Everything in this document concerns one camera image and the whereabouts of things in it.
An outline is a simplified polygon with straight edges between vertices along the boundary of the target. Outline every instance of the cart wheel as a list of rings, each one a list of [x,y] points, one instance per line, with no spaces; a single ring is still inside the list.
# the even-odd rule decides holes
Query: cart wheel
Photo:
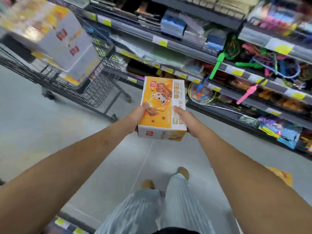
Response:
[[[110,120],[111,123],[114,123],[114,122],[116,122],[117,120],[118,120],[118,118],[116,117],[115,114],[113,114],[113,115],[112,115],[112,119]]]
[[[43,94],[43,96],[44,96],[45,98],[50,99],[50,100],[55,100],[55,95],[54,95],[50,90],[47,90],[47,91]]]
[[[127,101],[127,103],[131,103],[131,97],[129,97],[129,98],[126,98],[126,101]]]

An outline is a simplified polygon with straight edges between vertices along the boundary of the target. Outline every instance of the pink jump rope handle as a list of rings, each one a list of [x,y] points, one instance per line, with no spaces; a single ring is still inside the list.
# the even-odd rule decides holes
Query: pink jump rope handle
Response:
[[[253,94],[257,90],[258,85],[251,86],[247,92],[236,102],[236,104],[240,104],[244,101],[249,95]]]

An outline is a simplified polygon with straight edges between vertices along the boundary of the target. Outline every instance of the concrete floor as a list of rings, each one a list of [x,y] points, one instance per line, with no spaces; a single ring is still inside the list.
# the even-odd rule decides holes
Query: concrete floor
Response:
[[[41,88],[0,66],[0,177],[10,180],[48,155],[110,123],[67,99],[50,101]],[[109,111],[118,118],[140,102],[142,91],[119,83],[132,103],[120,96]],[[103,111],[116,91],[99,108]],[[259,163],[293,175],[294,189],[312,204],[312,162],[279,146],[191,110],[224,140]],[[135,133],[107,157],[95,173],[63,208],[71,216],[97,228],[105,217],[143,179],[153,179],[162,193],[179,166],[190,172],[190,187],[210,217],[216,233],[237,233],[228,201],[196,138],[186,135],[182,143],[138,138]]]

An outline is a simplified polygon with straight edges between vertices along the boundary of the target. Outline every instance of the hand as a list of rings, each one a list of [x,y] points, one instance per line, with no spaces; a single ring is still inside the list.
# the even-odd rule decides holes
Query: hand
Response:
[[[129,123],[130,132],[132,133],[134,131],[138,131],[138,124],[141,121],[144,111],[149,108],[149,103],[144,102],[142,106],[138,106],[136,109],[134,109],[126,118],[128,120],[127,123]]]
[[[198,133],[201,131],[203,127],[206,127],[203,123],[201,123],[194,115],[193,113],[183,110],[182,108],[179,108],[177,106],[173,107],[174,111],[176,113],[179,113],[182,116],[182,120],[185,123],[185,125],[188,128],[188,132],[194,136],[198,137]]]

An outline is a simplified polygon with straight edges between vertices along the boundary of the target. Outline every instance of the leg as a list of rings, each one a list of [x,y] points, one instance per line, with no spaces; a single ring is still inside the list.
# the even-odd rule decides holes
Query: leg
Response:
[[[160,193],[151,180],[145,180],[111,213],[95,234],[151,234],[158,231],[156,218]]]
[[[203,208],[189,190],[188,178],[185,168],[170,178],[161,228],[180,227],[200,234],[215,234]]]

